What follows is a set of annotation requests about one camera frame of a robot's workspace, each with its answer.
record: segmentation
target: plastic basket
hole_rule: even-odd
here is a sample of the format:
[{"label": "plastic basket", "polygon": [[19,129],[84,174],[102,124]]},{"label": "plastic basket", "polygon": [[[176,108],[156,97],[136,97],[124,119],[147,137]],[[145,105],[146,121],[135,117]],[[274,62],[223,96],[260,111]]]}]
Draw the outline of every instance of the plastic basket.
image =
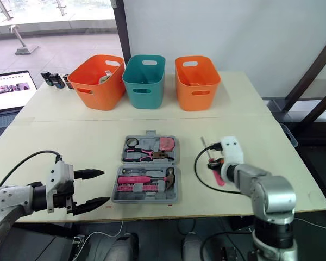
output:
[{"label": "plastic basket", "polygon": [[[105,71],[110,71],[112,75],[104,83],[99,84],[99,79],[106,76]],[[74,70],[68,80],[87,107],[112,110],[124,94],[121,78],[123,71],[121,57],[96,55]]]},{"label": "plastic basket", "polygon": [[165,58],[135,55],[130,58],[123,81],[131,104],[138,109],[160,107],[164,91]]},{"label": "plastic basket", "polygon": [[183,110],[207,110],[221,78],[205,56],[184,56],[175,60],[176,89]]}]

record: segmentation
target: teal basket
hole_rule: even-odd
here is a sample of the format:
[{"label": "teal basket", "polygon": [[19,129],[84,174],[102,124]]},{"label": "teal basket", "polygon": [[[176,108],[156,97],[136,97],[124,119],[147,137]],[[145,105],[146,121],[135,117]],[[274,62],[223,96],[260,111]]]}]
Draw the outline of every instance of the teal basket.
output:
[{"label": "teal basket", "polygon": [[131,104],[138,109],[160,107],[164,91],[165,58],[135,55],[122,76]]}]

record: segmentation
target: laptop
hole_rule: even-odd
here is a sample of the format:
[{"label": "laptop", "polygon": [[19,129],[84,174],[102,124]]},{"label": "laptop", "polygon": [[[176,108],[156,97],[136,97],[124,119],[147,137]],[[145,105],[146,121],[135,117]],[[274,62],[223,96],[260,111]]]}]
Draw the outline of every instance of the laptop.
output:
[{"label": "laptop", "polygon": [[0,135],[36,92],[28,71],[0,74]]}]

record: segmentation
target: white cable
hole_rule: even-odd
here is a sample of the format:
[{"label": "white cable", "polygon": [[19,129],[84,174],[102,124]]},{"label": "white cable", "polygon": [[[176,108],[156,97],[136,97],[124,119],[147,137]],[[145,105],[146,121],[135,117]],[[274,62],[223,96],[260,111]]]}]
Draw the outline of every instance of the white cable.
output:
[{"label": "white cable", "polygon": [[95,232],[91,233],[91,234],[86,238],[86,240],[85,240],[85,242],[83,243],[83,245],[82,245],[80,251],[78,251],[77,256],[76,256],[72,261],[76,261],[76,259],[78,258],[78,256],[81,254],[81,251],[82,251],[83,247],[86,245],[87,240],[88,240],[92,235],[94,235],[94,234],[101,234],[101,235],[106,235],[107,237],[115,238],[115,237],[117,237],[117,236],[120,234],[120,232],[122,231],[122,227],[123,227],[123,221],[122,221],[122,223],[121,223],[121,228],[120,228],[120,230],[118,231],[118,233],[117,233],[116,235],[108,235],[108,234],[103,233],[103,232],[100,232],[100,231],[95,231]]},{"label": "white cable", "polygon": [[323,226],[320,226],[320,225],[317,225],[317,224],[314,224],[314,223],[310,223],[309,221],[306,221],[304,219],[299,219],[299,218],[295,218],[295,220],[300,220],[300,221],[304,221],[312,226],[316,226],[316,227],[319,227],[319,228],[323,228],[323,229],[326,229],[326,227],[323,227]]}]

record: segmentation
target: laptop keyboard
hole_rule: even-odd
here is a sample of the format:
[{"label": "laptop keyboard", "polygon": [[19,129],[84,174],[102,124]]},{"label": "laptop keyboard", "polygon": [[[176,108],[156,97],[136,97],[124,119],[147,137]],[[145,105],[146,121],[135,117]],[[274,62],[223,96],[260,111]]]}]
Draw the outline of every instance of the laptop keyboard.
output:
[{"label": "laptop keyboard", "polygon": [[0,116],[0,128],[6,128],[13,119],[17,116],[17,114],[8,114]]}]

